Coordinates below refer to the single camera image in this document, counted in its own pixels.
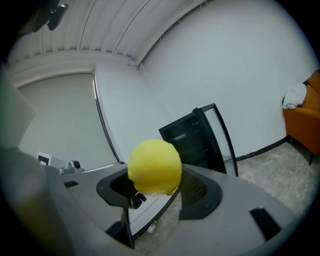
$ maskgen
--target white wall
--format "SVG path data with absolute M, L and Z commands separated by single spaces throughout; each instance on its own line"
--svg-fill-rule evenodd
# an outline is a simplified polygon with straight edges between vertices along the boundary
M 101 62 L 95 67 L 98 98 L 119 158 L 128 162 L 142 141 L 161 139 L 159 128 L 169 119 L 140 70 Z
M 116 162 L 97 111 L 92 74 L 46 79 L 21 88 L 36 115 L 19 148 L 78 160 L 85 169 Z
M 286 136 L 282 98 L 319 67 L 293 19 L 262 0 L 203 4 L 163 36 L 143 64 L 170 122 L 216 103 L 236 157 Z

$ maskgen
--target orange sofa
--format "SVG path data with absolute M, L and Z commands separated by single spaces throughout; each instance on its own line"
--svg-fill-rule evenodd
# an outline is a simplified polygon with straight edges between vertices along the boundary
M 284 109 L 286 134 L 303 144 L 313 155 L 320 155 L 320 72 L 304 82 L 306 96 L 303 104 L 295 109 Z

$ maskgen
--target tennis ball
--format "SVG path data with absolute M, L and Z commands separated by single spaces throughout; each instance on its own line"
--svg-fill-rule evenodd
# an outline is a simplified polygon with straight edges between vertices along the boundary
M 162 139 L 141 142 L 131 152 L 127 168 L 135 189 L 145 195 L 172 195 L 181 181 L 179 153 Z

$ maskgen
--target tiled floor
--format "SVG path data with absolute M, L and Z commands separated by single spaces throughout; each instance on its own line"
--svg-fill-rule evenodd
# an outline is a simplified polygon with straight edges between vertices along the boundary
M 320 157 L 314 157 L 311 166 L 309 157 L 309 151 L 298 143 L 284 143 L 238 162 L 239 177 L 263 188 L 300 216 L 312 202 L 320 180 Z M 170 239 L 178 225 L 180 209 L 179 194 L 158 220 L 154 233 L 144 233 L 135 241 L 135 248 L 149 255 Z

